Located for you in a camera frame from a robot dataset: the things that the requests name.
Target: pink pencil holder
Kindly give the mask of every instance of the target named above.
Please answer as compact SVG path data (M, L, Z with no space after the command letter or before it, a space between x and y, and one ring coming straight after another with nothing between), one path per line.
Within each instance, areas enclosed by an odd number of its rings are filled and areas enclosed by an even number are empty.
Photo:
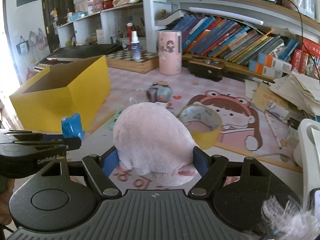
M159 69L164 75L181 72L181 31L159 31Z

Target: red book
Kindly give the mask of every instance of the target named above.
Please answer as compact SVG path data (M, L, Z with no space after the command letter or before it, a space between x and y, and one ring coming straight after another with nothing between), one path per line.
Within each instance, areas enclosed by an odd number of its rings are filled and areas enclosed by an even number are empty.
M303 38L303 43L308 48L312 56L320 57L320 45L318 43L315 43L314 41L311 41L307 38ZM299 44L298 48L308 53L308 51L306 50L306 48L303 46L302 43Z
M299 64L299 69L298 69L298 72L300 74L305 74L305 72L306 72L308 57L309 57L308 53L306 53L304 51L301 53L301 59L300 59L300 64Z
M299 49L295 49L294 53L291 58L290 64L292 65L291 71L295 68L296 70L299 70L300 65L300 59L301 59L301 53L302 51Z
M215 20L214 20L211 24L209 24L209 26L206 28L206 30L211 31L211 30L212 30L215 26L217 26L220 22L222 22L222 20L221 20L219 17L216 17ZM196 44L197 40L201 37L201 35L202 35L202 33L203 33L204 31L205 31L205 30L201 31L201 32L199 33L199 35L196 36L196 38L193 40L193 42L191 42L191 43L186 47L186 49L184 50L185 52L189 52L189 51L190 51L191 47L193 47L193 46Z
M224 41L225 39L227 39L231 34L233 34L235 31L239 30L240 26L234 26L231 30L229 30L225 35L223 35L220 39L218 39L217 41L215 41L211 46L209 46L206 50L204 50L200 55L204 56L205 54L207 54L207 52L211 49L213 49L215 46L217 46L220 42Z

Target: pencil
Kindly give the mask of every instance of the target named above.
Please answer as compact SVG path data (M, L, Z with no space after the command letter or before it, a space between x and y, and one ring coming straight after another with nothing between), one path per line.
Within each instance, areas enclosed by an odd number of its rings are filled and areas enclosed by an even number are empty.
M277 144L278 144L279 149L282 149L280 140L279 140L279 138L278 138L278 136L277 136L277 134L276 134L275 129L274 129L273 126L272 126L272 123L271 123L271 120L270 120L270 118L269 118L269 115L267 115L267 113L265 113L265 116L266 116L266 119L267 119L267 121L268 121L268 124L269 124L269 126L270 126L270 128L271 128L271 131L272 131L272 133L273 133L273 136L275 137L275 139L276 139L276 141L277 141Z

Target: cartoon eye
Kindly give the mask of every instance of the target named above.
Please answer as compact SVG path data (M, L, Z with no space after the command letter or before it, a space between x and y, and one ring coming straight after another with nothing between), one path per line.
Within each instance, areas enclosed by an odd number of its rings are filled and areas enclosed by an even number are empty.
M243 105L248 105L249 104L249 102L244 98L237 98L237 100L239 101L239 103L241 103Z
M214 90L209 90L205 94L210 97L216 97L216 96L220 95L220 93L218 93L217 91L214 91Z

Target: open cardboard box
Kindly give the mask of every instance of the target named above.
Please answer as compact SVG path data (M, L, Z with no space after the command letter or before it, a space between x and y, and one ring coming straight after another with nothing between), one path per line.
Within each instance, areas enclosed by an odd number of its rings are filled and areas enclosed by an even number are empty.
M44 68L10 96L27 130L61 132L61 119L79 113L86 130L109 95L105 56Z

